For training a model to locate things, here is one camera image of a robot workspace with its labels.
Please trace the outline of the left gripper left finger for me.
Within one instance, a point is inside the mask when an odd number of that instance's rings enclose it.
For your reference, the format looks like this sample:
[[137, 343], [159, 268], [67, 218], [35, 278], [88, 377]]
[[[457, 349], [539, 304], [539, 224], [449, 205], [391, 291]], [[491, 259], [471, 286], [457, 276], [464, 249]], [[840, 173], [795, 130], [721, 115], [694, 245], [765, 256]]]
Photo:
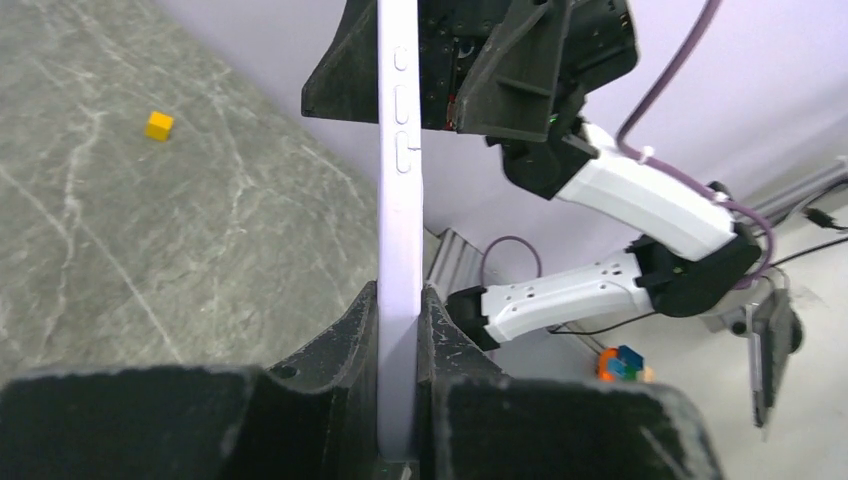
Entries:
[[376, 288], [270, 368], [40, 369], [1, 391], [5, 479], [371, 479]]

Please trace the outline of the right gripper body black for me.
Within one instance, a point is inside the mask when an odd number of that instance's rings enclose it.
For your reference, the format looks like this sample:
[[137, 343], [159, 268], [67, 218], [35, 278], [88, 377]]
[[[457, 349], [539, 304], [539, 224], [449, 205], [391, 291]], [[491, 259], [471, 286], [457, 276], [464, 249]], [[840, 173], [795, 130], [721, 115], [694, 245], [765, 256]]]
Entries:
[[638, 52], [625, 1], [422, 1], [426, 130], [543, 142]]

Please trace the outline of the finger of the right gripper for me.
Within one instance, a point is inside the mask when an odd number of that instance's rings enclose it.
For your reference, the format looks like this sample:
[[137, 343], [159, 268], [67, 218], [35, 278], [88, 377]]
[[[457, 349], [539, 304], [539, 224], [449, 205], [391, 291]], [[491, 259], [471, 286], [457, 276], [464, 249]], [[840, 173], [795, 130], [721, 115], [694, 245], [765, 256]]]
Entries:
[[557, 91], [569, 1], [514, 1], [456, 96], [460, 134], [541, 142]]
[[377, 2], [348, 0], [334, 38], [301, 92], [301, 114], [376, 124]]

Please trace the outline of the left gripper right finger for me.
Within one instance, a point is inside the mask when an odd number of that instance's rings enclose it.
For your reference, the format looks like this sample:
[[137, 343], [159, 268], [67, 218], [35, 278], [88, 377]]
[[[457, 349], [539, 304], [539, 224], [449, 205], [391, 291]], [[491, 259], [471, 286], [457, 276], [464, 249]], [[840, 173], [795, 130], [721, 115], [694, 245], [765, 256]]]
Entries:
[[517, 379], [452, 322], [437, 292], [418, 321], [424, 479], [719, 479], [702, 417], [650, 383]]

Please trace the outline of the phone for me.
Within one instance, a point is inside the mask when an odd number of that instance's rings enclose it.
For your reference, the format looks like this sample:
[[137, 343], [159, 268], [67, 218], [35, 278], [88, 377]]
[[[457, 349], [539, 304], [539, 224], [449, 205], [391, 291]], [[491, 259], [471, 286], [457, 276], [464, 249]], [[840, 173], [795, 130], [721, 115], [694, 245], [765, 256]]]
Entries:
[[377, 440], [390, 462], [416, 454], [417, 320], [423, 286], [418, 3], [377, 4], [380, 176]]

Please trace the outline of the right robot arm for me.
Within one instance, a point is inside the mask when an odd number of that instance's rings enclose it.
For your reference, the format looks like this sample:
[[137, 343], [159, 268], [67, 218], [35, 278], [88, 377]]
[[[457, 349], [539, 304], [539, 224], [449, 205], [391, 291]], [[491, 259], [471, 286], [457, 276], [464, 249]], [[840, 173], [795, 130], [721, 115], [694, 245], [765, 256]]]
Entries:
[[411, 343], [423, 284], [421, 138], [481, 135], [515, 186], [639, 232], [608, 258], [447, 302], [484, 350], [559, 322], [634, 311], [699, 315], [762, 258], [738, 206], [581, 114], [589, 92], [631, 71], [624, 1], [349, 1], [302, 90], [307, 117], [380, 128], [380, 345]]

